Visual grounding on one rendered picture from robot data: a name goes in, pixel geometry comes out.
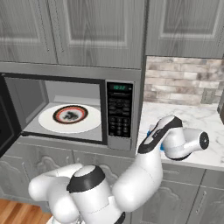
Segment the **grey microwave oven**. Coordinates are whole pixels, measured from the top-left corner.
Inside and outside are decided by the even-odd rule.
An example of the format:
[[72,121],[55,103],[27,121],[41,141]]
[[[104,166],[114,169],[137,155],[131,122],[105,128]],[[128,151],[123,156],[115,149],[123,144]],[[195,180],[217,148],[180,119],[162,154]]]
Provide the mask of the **grey microwave oven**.
[[[134,156],[143,103],[141,70],[0,62],[0,75],[22,130],[15,143]],[[99,109],[101,124],[78,134],[39,124],[46,109],[67,104]]]

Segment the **white microwave turntable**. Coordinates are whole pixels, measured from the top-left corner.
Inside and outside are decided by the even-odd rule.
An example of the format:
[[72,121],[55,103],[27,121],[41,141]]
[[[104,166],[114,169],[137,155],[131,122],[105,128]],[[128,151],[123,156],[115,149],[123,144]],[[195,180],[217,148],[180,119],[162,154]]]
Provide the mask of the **white microwave turntable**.
[[77,123],[74,124],[60,124],[53,120],[53,113],[61,108],[68,105],[76,105],[76,104],[67,104],[67,105],[59,105],[46,109],[44,112],[40,114],[38,117],[39,124],[52,132],[57,133],[66,133],[66,134],[78,134],[86,131],[93,130],[97,128],[101,123],[101,112],[99,109],[87,106],[87,105],[78,105],[86,108],[88,110],[88,116]]

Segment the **black microwave door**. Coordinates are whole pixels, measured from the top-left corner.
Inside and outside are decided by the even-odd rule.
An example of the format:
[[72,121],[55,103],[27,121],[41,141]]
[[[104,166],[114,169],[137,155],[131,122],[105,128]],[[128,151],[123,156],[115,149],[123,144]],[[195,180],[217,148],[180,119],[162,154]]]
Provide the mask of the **black microwave door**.
[[21,131],[6,80],[0,75],[0,158],[15,143]]

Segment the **dark patterned round plate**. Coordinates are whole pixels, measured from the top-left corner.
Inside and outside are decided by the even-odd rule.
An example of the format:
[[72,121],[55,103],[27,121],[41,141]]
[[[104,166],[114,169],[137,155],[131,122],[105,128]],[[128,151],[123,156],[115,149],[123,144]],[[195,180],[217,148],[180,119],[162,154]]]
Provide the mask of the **dark patterned round plate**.
[[78,105],[68,105],[57,109],[52,118],[56,123],[74,124],[84,120],[88,116],[88,110]]

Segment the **grey drawer front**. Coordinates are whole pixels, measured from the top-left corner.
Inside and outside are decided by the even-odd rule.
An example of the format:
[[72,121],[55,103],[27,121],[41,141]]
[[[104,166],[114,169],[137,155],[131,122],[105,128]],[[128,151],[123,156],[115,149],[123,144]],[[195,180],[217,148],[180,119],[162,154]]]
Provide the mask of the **grey drawer front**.
[[198,186],[203,178],[204,169],[177,164],[162,164],[164,180]]
[[201,184],[207,187],[224,189],[224,171],[206,170]]

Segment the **dark appliance at edge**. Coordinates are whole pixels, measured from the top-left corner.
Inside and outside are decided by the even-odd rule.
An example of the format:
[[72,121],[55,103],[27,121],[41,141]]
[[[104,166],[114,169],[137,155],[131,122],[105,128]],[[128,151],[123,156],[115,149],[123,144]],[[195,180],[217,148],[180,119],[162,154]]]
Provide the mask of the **dark appliance at edge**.
[[222,95],[220,97],[217,112],[220,116],[220,119],[221,119],[222,123],[224,124],[224,89],[223,89]]

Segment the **grey wall cupboard door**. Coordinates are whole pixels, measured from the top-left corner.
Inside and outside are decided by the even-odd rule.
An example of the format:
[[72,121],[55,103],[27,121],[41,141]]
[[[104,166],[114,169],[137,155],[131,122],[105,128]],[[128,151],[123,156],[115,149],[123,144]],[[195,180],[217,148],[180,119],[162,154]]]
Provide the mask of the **grey wall cupboard door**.
[[224,58],[224,0],[150,0],[146,53]]
[[0,0],[0,61],[57,63],[47,0]]
[[58,62],[138,69],[142,64],[145,0],[48,0]]

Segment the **grey wall socket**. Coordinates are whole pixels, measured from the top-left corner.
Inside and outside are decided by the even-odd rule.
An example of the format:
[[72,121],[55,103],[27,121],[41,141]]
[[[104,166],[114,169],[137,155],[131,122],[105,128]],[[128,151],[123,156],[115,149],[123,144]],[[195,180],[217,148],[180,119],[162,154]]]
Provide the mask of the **grey wall socket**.
[[202,94],[202,104],[212,104],[215,97],[216,90],[213,88],[205,88]]

